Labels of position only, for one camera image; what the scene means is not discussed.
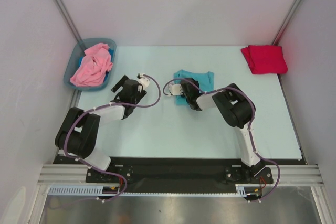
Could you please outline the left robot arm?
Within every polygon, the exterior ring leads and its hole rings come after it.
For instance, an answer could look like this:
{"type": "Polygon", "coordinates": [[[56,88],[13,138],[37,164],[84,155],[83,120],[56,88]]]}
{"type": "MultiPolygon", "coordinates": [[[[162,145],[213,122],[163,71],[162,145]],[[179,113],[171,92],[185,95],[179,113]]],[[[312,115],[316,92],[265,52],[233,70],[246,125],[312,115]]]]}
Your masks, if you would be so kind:
{"type": "Polygon", "coordinates": [[[67,153],[84,160],[98,169],[98,176],[105,182],[115,178],[116,169],[111,166],[111,158],[96,147],[99,127],[112,121],[126,119],[131,115],[150,81],[145,76],[129,79],[123,76],[111,89],[116,94],[108,107],[84,114],[84,110],[70,108],[55,138],[55,145],[67,153]]]}

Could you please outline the turquoise t shirt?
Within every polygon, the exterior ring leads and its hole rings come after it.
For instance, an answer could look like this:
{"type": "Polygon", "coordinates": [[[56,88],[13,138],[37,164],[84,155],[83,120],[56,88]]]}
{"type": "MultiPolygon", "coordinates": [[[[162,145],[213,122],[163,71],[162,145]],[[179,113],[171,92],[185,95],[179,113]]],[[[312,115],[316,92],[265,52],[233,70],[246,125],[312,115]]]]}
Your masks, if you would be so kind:
{"type": "MultiPolygon", "coordinates": [[[[173,78],[193,78],[199,83],[200,89],[203,91],[212,91],[214,89],[214,75],[215,74],[210,71],[206,73],[194,73],[186,70],[179,70],[174,73],[173,78]]],[[[188,106],[186,99],[182,96],[177,96],[175,103],[177,106],[188,106]]]]}

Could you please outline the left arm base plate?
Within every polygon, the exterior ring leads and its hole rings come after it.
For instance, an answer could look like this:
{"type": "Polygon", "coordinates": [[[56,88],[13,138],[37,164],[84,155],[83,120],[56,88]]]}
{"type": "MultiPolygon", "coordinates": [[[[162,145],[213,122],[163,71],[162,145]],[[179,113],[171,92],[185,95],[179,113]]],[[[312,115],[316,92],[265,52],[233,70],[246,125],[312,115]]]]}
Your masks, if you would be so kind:
{"type": "MultiPolygon", "coordinates": [[[[126,157],[112,157],[111,163],[107,169],[108,173],[115,173],[123,176],[127,183],[133,182],[133,172],[135,163],[133,159],[126,157]]],[[[124,180],[117,175],[111,175],[96,171],[94,169],[87,169],[86,183],[91,184],[110,184],[118,183],[124,180]]]]}

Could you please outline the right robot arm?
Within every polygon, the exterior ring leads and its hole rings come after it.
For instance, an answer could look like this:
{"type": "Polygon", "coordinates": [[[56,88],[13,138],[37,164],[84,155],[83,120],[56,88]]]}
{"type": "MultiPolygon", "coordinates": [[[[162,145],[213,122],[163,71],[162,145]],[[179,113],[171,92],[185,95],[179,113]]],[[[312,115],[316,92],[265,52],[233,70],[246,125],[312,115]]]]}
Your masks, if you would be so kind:
{"type": "Polygon", "coordinates": [[[180,82],[181,95],[192,110],[203,111],[217,108],[224,121],[236,130],[240,147],[240,159],[245,167],[243,179],[254,183],[261,177],[265,163],[258,156],[253,139],[252,124],[255,118],[255,106],[234,83],[214,91],[201,91],[199,84],[192,78],[180,82]]]}

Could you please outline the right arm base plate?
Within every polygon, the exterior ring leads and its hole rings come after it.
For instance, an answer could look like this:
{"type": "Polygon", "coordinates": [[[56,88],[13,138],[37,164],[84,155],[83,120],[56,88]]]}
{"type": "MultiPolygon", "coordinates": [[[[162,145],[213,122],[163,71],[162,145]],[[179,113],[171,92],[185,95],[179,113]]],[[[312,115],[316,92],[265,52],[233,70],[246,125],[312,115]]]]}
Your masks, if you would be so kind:
{"type": "Polygon", "coordinates": [[[260,161],[252,167],[242,163],[225,168],[225,182],[227,184],[272,184],[274,182],[271,169],[260,161]]]}

